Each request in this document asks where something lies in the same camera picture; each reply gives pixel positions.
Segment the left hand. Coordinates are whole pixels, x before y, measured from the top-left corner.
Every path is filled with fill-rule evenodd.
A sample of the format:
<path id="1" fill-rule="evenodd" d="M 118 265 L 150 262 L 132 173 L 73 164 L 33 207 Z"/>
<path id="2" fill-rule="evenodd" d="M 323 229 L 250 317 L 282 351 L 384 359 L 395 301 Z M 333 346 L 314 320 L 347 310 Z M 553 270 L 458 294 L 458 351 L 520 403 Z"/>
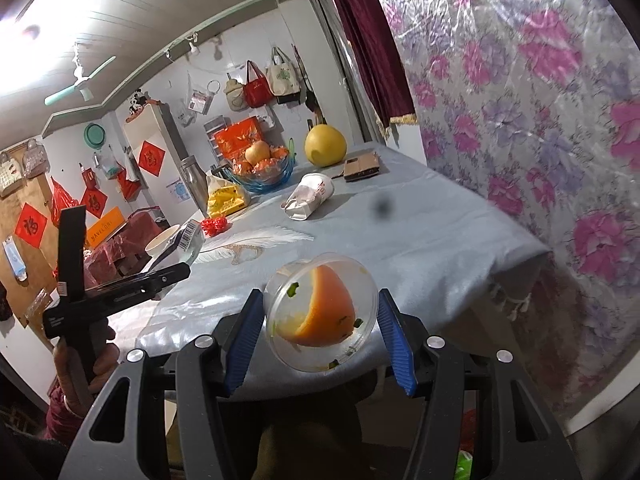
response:
<path id="1" fill-rule="evenodd" d="M 96 324 L 102 348 L 92 364 L 91 379 L 88 380 L 77 350 L 61 338 L 53 351 L 53 362 L 58 383 L 67 408 L 75 415 L 84 417 L 93 404 L 94 398 L 110 379 L 118 365 L 119 348 L 113 344 L 115 332 L 107 320 Z"/>

